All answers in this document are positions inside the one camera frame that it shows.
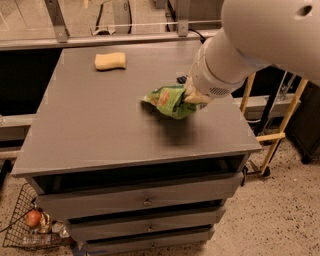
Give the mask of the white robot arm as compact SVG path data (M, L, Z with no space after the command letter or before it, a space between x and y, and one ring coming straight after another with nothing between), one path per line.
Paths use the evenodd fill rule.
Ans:
M268 66L320 83L320 0L225 0L221 19L194 57L184 101L225 97Z

